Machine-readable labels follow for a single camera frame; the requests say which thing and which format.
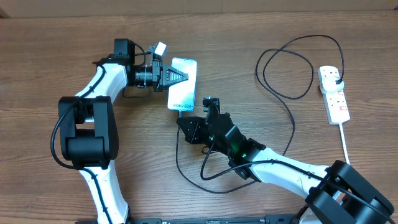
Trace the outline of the Samsung Galaxy smartphone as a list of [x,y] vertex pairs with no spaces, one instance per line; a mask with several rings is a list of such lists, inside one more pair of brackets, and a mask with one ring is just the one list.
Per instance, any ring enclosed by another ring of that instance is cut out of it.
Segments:
[[197,79],[197,61],[189,58],[173,58],[172,67],[188,74],[188,80],[169,88],[167,107],[174,111],[194,110]]

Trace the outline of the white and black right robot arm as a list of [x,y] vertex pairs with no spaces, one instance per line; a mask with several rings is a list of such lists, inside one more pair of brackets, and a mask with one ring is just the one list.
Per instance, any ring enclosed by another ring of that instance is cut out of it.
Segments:
[[394,207],[358,171],[343,161],[331,166],[311,165],[290,159],[243,135],[229,113],[208,106],[207,116],[178,117],[186,142],[202,144],[209,152],[228,158],[229,169],[243,179],[274,184],[304,198],[307,211],[300,222],[392,223]]

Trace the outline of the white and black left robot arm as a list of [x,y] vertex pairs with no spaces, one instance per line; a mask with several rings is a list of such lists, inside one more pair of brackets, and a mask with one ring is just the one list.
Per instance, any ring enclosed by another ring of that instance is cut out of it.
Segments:
[[163,63],[164,43],[141,51],[150,63],[136,63],[137,47],[129,39],[115,39],[113,53],[95,62],[96,74],[89,84],[58,102],[50,151],[60,166],[77,170],[85,179],[97,211],[95,223],[133,222],[115,166],[119,136],[113,103],[119,93],[128,86],[163,92],[193,78],[193,73]]

